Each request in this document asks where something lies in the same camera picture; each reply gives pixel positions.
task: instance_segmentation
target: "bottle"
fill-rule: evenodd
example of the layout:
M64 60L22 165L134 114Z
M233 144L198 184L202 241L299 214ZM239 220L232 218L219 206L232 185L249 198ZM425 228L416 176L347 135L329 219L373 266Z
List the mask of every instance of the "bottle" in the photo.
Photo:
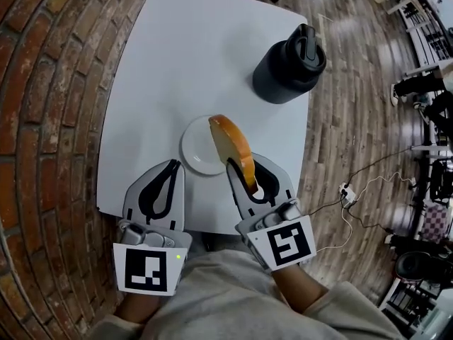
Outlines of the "bottle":
M267 102L286 103L313 89L325 68L314 28L301 24L268 50L253 72L253 88Z

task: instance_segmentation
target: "bread slice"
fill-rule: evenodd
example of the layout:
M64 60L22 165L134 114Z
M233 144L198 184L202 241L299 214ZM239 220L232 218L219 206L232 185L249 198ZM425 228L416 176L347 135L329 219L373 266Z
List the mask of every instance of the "bread slice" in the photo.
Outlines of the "bread slice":
M255 163L247 139L224 115L212 116L209 121L220 160L227 165L228 158L232 158L241 169L249 191L256 193L258 187L255 180Z

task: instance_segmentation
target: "white plate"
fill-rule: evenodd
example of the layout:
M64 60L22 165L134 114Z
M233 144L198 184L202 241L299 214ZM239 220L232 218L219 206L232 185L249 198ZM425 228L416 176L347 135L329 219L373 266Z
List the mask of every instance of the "white plate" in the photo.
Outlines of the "white plate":
M204 175L218 175L225 171L212 139L209 117L192 121L181 140L183 156L189 166Z

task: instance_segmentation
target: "gray shirt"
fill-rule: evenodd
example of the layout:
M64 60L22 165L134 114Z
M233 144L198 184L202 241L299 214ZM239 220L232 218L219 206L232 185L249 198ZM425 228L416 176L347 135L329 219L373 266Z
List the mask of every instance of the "gray shirt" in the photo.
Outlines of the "gray shirt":
M353 285L341 283L304 314L291 310L271 276L239 251L189 260L176 294L144 326L109 315L90 339L402 339Z

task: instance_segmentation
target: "power adapter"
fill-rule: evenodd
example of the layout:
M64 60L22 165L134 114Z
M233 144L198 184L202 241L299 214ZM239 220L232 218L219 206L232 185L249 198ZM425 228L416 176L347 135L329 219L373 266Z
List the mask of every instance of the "power adapter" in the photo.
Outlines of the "power adapter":
M341 195L341 205L343 208L348 209L355 202L355 193L352 191L351 185L347 183L341 183L338 188L338 192Z

